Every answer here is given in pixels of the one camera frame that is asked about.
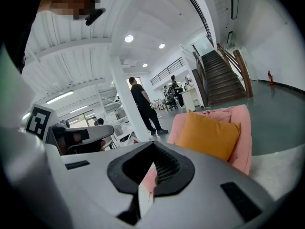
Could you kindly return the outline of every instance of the yellow cushion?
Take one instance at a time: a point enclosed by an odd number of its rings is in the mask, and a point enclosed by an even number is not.
[[[240,134],[241,124],[230,124],[189,111],[177,143],[227,161]]]

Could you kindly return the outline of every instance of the black shoe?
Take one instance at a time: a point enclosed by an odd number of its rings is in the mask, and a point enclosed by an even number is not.
[[[157,131],[158,135],[163,135],[163,134],[166,134],[166,133],[168,133],[168,130],[160,129],[160,130]]]

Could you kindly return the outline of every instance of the pink chair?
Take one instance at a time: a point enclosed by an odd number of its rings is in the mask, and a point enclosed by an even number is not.
[[[205,115],[218,121],[232,124],[241,123],[241,133],[231,154],[231,157],[228,160],[228,163],[248,175],[251,165],[252,137],[250,114],[246,105],[239,105],[216,110],[207,110],[204,112],[196,113]],[[177,144],[185,125],[186,116],[187,114],[176,115],[173,121],[172,131],[167,139],[167,143]],[[156,176],[157,172],[155,169],[153,169],[150,170],[143,179],[143,184],[149,191],[150,195],[153,194],[153,189],[156,187]]]

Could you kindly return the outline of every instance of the red fire extinguisher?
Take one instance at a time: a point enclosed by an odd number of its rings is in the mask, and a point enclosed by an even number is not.
[[[268,78],[270,80],[269,84],[273,86],[273,76],[271,75],[270,71],[268,71]]]

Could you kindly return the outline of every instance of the recessed round light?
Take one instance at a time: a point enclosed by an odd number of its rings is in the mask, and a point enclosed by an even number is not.
[[[133,36],[128,35],[125,37],[125,42],[132,42],[133,41]]]

